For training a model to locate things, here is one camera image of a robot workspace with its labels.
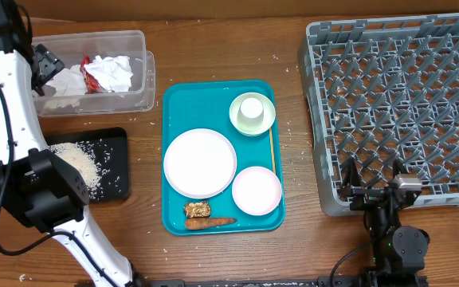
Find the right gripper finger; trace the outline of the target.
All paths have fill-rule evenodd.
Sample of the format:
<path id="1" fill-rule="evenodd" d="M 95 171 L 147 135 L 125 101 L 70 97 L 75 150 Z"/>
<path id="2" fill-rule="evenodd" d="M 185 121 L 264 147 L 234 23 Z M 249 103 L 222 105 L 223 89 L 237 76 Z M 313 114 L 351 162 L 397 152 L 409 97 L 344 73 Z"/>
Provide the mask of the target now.
<path id="1" fill-rule="evenodd" d="M 409 183 L 410 174 L 400 159 L 395 159 L 392 163 L 393 178 L 389 182 L 390 187 L 404 187 Z"/>
<path id="2" fill-rule="evenodd" d="M 343 164 L 344 178 L 342 188 L 354 188 L 362 186 L 362 179 L 357 170 L 355 159 L 350 157 Z"/>

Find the white napkin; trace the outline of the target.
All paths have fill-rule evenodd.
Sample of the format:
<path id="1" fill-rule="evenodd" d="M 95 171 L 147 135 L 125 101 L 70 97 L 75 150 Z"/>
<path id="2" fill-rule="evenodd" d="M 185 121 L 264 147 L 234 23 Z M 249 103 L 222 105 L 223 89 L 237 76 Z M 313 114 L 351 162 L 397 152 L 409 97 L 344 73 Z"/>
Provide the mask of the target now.
<path id="1" fill-rule="evenodd" d="M 84 69 L 107 92 L 128 92 L 131 87 L 133 72 L 128 56 L 102 58 L 97 55 Z"/>
<path id="2" fill-rule="evenodd" d="M 70 69 L 61 70 L 52 80 L 46 83 L 55 88 L 53 97 L 82 96 L 87 93 L 84 75 L 80 70 L 80 65 L 73 65 Z M 70 100 L 50 100 L 45 106 L 47 108 L 65 108 L 68 106 L 76 107 L 80 104 L 78 99 Z"/>

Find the red snack wrapper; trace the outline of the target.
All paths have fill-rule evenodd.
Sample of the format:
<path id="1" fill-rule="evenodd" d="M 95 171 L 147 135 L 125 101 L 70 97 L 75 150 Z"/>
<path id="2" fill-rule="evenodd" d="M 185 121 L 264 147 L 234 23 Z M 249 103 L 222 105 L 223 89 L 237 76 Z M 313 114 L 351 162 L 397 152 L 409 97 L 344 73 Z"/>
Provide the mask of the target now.
<path id="1" fill-rule="evenodd" d="M 104 90 L 100 86 L 98 80 L 89 74 L 85 68 L 87 64 L 90 64 L 92 61 L 89 56 L 84 56 L 81 64 L 80 64 L 80 70 L 83 74 L 84 77 L 84 83 L 87 89 L 87 93 L 89 94 L 94 94 L 94 93 L 102 93 Z"/>

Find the rice pile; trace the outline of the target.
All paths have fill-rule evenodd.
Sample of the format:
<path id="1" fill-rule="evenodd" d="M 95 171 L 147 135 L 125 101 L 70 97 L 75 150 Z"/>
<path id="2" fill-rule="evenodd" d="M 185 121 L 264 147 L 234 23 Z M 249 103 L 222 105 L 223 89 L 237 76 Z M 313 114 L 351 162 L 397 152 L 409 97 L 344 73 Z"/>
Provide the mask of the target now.
<path id="1" fill-rule="evenodd" d="M 87 186 L 90 203 L 121 200 L 128 196 L 127 172 L 118 155 L 102 140 L 56 143 L 50 150 L 81 174 Z"/>

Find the white cup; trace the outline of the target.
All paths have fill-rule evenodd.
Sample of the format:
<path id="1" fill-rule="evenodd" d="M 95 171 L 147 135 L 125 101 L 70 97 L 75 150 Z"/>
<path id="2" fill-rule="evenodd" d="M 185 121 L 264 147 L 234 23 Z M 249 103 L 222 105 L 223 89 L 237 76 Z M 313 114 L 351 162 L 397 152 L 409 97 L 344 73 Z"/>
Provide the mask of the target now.
<path id="1" fill-rule="evenodd" d="M 259 99 L 248 97 L 241 102 L 240 113 L 244 120 L 261 121 L 264 114 L 264 107 Z"/>

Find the large white plate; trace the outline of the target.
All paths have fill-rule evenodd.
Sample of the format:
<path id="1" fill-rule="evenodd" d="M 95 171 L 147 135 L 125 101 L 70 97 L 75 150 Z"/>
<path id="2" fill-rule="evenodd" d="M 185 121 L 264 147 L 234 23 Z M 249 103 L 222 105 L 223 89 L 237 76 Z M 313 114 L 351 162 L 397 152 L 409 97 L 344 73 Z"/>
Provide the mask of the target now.
<path id="1" fill-rule="evenodd" d="M 222 193 L 237 170 L 236 151 L 223 134 L 207 128 L 191 129 L 168 146 L 163 171 L 169 185 L 190 199 Z"/>

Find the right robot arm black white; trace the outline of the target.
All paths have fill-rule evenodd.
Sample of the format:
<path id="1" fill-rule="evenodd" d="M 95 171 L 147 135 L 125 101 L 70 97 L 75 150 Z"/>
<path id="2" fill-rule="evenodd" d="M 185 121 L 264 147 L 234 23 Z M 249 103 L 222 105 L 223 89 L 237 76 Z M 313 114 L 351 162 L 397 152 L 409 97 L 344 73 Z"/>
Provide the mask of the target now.
<path id="1" fill-rule="evenodd" d="M 393 162 L 393 178 L 379 189 L 365 187 L 355 161 L 343 165 L 344 178 L 340 192 L 348 197 L 350 209 L 363 212 L 364 226 L 370 241 L 344 255 L 332 268 L 330 286 L 405 286 L 427 287 L 428 280 L 418 272 L 425 268 L 430 236 L 424 230 L 404 226 L 399 211 L 412 206 L 422 193 L 422 182 L 409 173 L 402 162 Z M 348 279 L 338 279 L 336 270 L 350 256 L 367 247 L 372 249 L 373 267 Z"/>

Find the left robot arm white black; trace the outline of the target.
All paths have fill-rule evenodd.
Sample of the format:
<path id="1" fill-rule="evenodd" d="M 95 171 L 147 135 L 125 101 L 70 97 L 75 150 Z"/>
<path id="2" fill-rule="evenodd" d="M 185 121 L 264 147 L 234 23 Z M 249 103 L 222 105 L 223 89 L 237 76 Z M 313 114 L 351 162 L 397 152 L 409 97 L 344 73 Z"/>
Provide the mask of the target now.
<path id="1" fill-rule="evenodd" d="M 0 215 L 6 210 L 25 227 L 43 233 L 19 250 L 0 242 L 0 254 L 25 254 L 50 238 L 75 257 L 96 286 L 145 286 L 89 210 L 80 172 L 49 149 L 33 103 L 64 64 L 43 45 L 32 44 L 26 9 L 0 0 Z"/>

